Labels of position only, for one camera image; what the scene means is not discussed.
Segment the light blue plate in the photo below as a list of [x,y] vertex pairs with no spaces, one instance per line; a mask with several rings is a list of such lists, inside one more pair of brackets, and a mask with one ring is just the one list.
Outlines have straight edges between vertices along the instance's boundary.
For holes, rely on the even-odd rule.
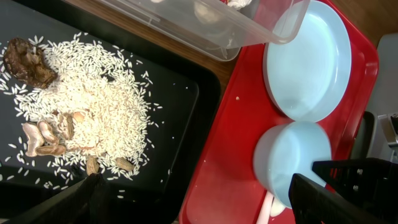
[[264,83],[273,103],[294,121],[318,122],[340,103],[351,73],[351,43],[338,13],[310,1],[297,36],[269,43]]

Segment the clear plastic waste bin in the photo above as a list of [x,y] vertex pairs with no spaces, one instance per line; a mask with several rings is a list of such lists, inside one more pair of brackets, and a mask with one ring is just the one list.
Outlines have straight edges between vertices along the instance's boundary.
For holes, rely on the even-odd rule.
[[286,44],[297,35],[310,0],[252,0],[236,10],[220,0],[101,0],[209,57],[227,62],[241,47]]

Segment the light blue food bowl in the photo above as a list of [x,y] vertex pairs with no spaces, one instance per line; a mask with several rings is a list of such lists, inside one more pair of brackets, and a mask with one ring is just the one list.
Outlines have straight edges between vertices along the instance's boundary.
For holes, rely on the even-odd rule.
[[295,121],[266,131],[254,150],[256,179],[285,207],[291,208],[289,188],[294,174],[302,174],[322,187],[326,182],[314,171],[315,161],[331,160],[331,145],[317,123]]

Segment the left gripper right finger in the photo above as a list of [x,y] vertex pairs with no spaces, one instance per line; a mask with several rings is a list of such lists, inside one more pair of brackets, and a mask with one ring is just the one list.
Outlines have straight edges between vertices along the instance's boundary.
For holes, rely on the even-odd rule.
[[289,200],[296,224],[383,224],[384,220],[354,206],[302,174],[294,174]]

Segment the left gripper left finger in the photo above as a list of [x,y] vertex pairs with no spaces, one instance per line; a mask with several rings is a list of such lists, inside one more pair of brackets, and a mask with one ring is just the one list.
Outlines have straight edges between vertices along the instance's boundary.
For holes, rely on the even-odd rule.
[[104,223],[104,179],[91,174],[6,223]]

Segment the red serving tray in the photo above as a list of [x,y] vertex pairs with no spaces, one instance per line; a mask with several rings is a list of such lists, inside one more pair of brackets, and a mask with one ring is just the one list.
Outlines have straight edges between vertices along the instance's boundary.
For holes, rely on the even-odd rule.
[[[377,50],[346,16],[352,66],[346,92],[320,125],[334,160],[351,153],[376,82]],[[254,148],[271,127],[289,119],[271,102],[262,74],[262,44],[244,47],[221,101],[183,202],[181,224],[255,223],[266,194],[252,169]]]

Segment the white napkin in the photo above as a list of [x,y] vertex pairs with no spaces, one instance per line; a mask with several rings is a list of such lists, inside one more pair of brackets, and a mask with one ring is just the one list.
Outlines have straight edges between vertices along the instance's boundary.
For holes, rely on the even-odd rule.
[[227,0],[227,5],[229,7],[232,7],[236,10],[240,10],[248,5],[250,5],[250,3],[252,2],[252,0]]

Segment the grey dishwasher rack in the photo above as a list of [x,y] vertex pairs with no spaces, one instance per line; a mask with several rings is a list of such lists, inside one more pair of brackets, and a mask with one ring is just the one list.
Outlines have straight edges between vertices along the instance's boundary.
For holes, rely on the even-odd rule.
[[397,34],[381,37],[379,75],[364,112],[350,158],[397,162]]

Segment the rice and meat leftovers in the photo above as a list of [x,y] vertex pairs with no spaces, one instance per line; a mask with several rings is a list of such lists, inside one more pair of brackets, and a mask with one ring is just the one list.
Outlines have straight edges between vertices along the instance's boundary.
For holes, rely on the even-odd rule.
[[146,100],[148,73],[134,74],[140,64],[80,34],[60,42],[11,39],[1,50],[1,92],[12,99],[21,134],[2,160],[18,168],[1,179],[46,190],[91,174],[132,182],[149,161],[149,111],[159,108]]

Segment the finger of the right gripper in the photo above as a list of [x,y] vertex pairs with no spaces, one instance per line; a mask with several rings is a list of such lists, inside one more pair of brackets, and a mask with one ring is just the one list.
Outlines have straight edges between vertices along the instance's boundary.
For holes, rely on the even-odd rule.
[[312,171],[350,203],[378,219],[397,222],[397,164],[368,157],[317,161]]

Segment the black waste tray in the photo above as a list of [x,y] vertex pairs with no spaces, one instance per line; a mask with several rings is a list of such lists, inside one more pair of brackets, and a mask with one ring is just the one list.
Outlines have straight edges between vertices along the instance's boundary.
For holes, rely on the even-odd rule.
[[[148,79],[145,100],[152,105],[143,167],[132,179],[110,172],[110,223],[171,223],[182,206],[201,154],[221,88],[209,70],[122,28],[63,1],[3,1],[1,45],[14,37],[61,42],[78,35],[83,42],[101,41],[106,50],[122,48],[137,81]],[[55,175],[48,156],[17,160],[25,134],[14,100],[19,82],[7,81],[1,92],[1,217],[15,219],[32,207],[69,188],[72,180]]]

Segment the white plastic fork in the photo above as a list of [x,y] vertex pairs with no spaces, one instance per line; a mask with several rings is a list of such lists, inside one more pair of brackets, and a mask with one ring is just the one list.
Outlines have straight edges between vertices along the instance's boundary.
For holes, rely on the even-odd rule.
[[267,191],[256,224],[268,224],[274,196]]

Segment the white plastic spoon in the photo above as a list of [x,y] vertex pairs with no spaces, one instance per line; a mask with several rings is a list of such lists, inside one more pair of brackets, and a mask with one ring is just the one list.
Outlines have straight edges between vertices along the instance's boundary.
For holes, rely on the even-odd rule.
[[285,205],[280,202],[276,197],[274,197],[271,204],[270,216],[276,217],[280,215],[285,210]]

